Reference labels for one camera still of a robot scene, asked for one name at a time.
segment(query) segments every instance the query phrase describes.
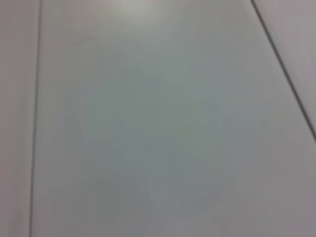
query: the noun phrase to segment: dark line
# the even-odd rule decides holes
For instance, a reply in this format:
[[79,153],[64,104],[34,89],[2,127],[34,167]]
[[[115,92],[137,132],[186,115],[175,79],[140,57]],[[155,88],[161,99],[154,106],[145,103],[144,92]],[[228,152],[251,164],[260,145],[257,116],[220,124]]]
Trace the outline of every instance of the dark line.
[[29,219],[29,237],[33,235],[33,198],[34,198],[34,168],[35,168],[35,150],[36,133],[38,117],[38,94],[40,77],[40,45],[41,45],[41,21],[42,21],[42,0],[39,0],[38,8],[38,30],[37,30],[37,52],[36,52],[36,75],[35,75],[35,96],[34,96],[34,121],[33,121],[33,140],[32,140],[32,164],[31,164],[31,187],[30,187],[30,219]]
[[300,107],[300,110],[301,110],[301,112],[303,114],[303,117],[306,120],[307,126],[309,127],[309,129],[310,129],[310,131],[312,133],[314,141],[316,142],[316,133],[315,133],[313,124],[312,124],[312,122],[311,122],[311,120],[310,120],[310,118],[308,116],[307,111],[304,108],[303,102],[301,101],[297,91],[295,90],[295,86],[294,86],[293,81],[292,81],[292,79],[290,77],[290,74],[288,73],[284,62],[282,61],[282,58],[281,58],[281,56],[280,56],[280,54],[279,54],[279,52],[277,50],[277,47],[276,47],[276,45],[275,45],[275,43],[274,43],[274,41],[272,39],[272,36],[271,36],[271,34],[270,34],[269,30],[268,30],[268,27],[267,27],[262,15],[260,14],[260,11],[259,11],[259,9],[258,9],[258,7],[256,5],[255,0],[251,0],[251,3],[252,3],[252,5],[253,5],[256,13],[257,13],[258,19],[259,19],[259,21],[260,21],[260,23],[261,23],[261,25],[263,27],[264,32],[266,33],[266,36],[267,36],[267,38],[269,40],[269,43],[272,46],[272,49],[273,49],[273,51],[274,51],[274,53],[276,55],[276,58],[277,58],[277,60],[278,60],[278,62],[280,64],[280,66],[281,66],[281,69],[282,69],[282,71],[283,71],[283,73],[284,73],[284,75],[285,75],[285,77],[286,77],[286,79],[287,79],[287,81],[288,81],[288,83],[290,85],[290,88],[291,88],[291,90],[292,90],[292,92],[294,94],[294,97],[295,97],[295,99],[296,99],[296,101],[297,101],[297,103],[298,103],[298,105]]

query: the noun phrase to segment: gray surface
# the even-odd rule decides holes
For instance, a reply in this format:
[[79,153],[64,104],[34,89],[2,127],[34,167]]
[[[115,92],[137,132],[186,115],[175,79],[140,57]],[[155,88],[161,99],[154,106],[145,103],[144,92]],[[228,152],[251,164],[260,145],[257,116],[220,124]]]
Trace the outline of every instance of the gray surface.
[[299,236],[315,142],[249,1],[42,13],[33,237]]
[[0,0],[0,236],[29,234],[38,0]]
[[316,1],[256,0],[309,118],[316,128]]

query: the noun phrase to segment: white panel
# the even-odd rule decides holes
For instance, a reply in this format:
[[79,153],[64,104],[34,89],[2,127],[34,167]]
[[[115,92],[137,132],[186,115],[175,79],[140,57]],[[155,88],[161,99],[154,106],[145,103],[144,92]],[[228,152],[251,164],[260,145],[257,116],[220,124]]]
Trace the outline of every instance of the white panel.
[[255,2],[316,128],[316,1]]
[[43,0],[41,39],[32,237],[302,236],[316,146],[250,1]]
[[0,236],[29,234],[38,0],[0,0]]

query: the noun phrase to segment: white surface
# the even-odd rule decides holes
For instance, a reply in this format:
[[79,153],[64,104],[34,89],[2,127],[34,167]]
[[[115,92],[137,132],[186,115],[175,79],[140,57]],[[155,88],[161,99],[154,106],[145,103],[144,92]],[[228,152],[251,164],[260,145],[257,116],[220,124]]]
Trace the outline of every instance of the white surface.
[[256,4],[316,128],[316,1],[256,0]]
[[29,228],[38,0],[0,0],[0,236]]
[[42,13],[32,237],[315,235],[315,142],[250,1]]

